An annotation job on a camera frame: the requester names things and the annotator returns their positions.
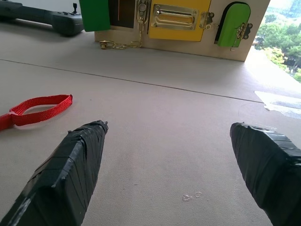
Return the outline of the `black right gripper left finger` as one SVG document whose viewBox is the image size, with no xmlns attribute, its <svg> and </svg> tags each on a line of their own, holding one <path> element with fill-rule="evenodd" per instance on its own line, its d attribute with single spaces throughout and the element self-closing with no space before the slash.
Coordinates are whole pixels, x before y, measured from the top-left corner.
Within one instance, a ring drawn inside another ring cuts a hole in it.
<svg viewBox="0 0 301 226">
<path fill-rule="evenodd" d="M 100 170 L 108 123 L 69 131 L 29 179 L 0 226 L 81 226 Z"/>
</svg>

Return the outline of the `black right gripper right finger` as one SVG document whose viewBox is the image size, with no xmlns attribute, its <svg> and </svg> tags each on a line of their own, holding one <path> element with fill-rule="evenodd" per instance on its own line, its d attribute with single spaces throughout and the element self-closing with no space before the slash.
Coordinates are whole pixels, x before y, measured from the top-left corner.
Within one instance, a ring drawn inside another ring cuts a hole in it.
<svg viewBox="0 0 301 226">
<path fill-rule="evenodd" d="M 273 226 L 301 226 L 301 149 L 283 134 L 239 122 L 230 138 L 246 187 Z"/>
</svg>

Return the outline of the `white tape patch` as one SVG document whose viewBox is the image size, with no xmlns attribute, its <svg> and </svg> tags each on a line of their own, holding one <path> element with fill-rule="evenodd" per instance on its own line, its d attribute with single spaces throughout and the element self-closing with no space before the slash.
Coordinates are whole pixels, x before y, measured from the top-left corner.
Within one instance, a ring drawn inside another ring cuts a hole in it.
<svg viewBox="0 0 301 226">
<path fill-rule="evenodd" d="M 268 111 L 277 111 L 284 116 L 301 120 L 301 99 L 267 92 L 254 92 L 265 104 Z"/>
</svg>

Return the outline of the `wooden busy board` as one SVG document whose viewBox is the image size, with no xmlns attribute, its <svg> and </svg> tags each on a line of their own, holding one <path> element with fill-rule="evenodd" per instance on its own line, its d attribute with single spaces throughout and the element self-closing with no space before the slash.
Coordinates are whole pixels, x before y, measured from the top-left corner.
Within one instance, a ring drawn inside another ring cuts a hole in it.
<svg viewBox="0 0 301 226">
<path fill-rule="evenodd" d="M 250 6 L 248 23 L 253 24 L 249 38 L 239 47 L 219 47 L 214 43 L 224 9 L 234 1 Z M 214 13 L 212 27 L 204 30 L 201 41 L 161 40 L 149 38 L 151 0 L 109 0 L 111 27 L 95 32 L 95 41 L 106 48 L 149 48 L 206 57 L 245 61 L 270 0 L 211 0 L 208 12 Z"/>
</svg>

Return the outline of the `green arched door panel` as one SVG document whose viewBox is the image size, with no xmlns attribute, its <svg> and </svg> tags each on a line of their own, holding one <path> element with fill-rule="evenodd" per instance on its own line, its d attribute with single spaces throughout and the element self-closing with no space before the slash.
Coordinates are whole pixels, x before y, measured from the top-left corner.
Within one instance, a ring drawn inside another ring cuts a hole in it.
<svg viewBox="0 0 301 226">
<path fill-rule="evenodd" d="M 219 47 L 238 48 L 250 14 L 251 9 L 247 3 L 230 3 L 223 11 L 214 43 Z"/>
</svg>

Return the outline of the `brass hinge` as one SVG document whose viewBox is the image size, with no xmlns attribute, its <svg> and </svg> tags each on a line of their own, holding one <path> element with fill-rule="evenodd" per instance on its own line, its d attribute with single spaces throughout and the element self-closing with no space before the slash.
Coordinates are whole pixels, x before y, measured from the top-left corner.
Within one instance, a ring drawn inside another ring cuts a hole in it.
<svg viewBox="0 0 301 226">
<path fill-rule="evenodd" d="M 209 30 L 212 27 L 214 18 L 213 12 L 202 12 L 200 14 L 200 25 L 199 27 L 204 30 Z"/>
</svg>

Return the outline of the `dark grey handheld controller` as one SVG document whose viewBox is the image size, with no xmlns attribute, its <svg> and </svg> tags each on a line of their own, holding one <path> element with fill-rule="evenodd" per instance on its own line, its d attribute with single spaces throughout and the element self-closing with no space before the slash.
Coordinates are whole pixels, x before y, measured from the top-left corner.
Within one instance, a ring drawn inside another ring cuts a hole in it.
<svg viewBox="0 0 301 226">
<path fill-rule="evenodd" d="M 22 3 L 0 0 L 0 19 L 21 19 L 52 26 L 62 36 L 72 37 L 84 30 L 82 16 L 73 4 L 73 12 L 49 11 L 23 6 Z"/>
</svg>

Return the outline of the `green square door panel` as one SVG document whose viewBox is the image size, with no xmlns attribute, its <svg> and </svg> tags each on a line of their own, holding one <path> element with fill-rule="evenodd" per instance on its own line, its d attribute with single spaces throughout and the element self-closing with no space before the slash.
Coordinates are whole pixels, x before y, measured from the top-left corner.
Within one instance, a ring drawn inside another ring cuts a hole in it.
<svg viewBox="0 0 301 226">
<path fill-rule="evenodd" d="M 110 29 L 108 0 L 79 0 L 79 4 L 86 32 L 106 31 Z"/>
</svg>

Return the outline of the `yellow door panel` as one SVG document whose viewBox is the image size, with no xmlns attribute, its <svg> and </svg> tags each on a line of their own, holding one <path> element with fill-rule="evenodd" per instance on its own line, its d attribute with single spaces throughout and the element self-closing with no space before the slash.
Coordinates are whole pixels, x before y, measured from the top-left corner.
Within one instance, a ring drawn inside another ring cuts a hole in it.
<svg viewBox="0 0 301 226">
<path fill-rule="evenodd" d="M 202 14 L 211 0 L 151 0 L 148 35 L 151 39 L 201 41 Z"/>
</svg>

